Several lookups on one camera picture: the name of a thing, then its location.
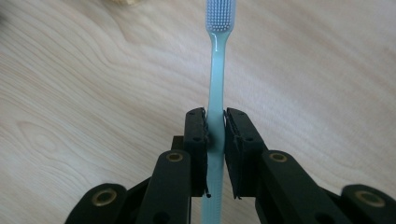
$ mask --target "toothbrush head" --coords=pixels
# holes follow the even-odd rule
[[[211,33],[230,32],[235,18],[235,0],[206,1],[206,30]]]

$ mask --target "wood grain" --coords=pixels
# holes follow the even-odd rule
[[[238,1],[225,107],[323,188],[396,198],[395,21],[391,0]],[[92,187],[150,176],[209,69],[204,0],[1,1],[0,222],[62,223]],[[223,223],[258,223],[227,176]]]

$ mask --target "light blue toothbrush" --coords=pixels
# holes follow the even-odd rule
[[[221,217],[221,195],[224,165],[223,83],[225,45],[233,29],[235,0],[206,1],[206,30],[212,41],[212,68],[210,77],[207,125],[207,186],[211,198],[203,198],[201,223],[217,224]]]

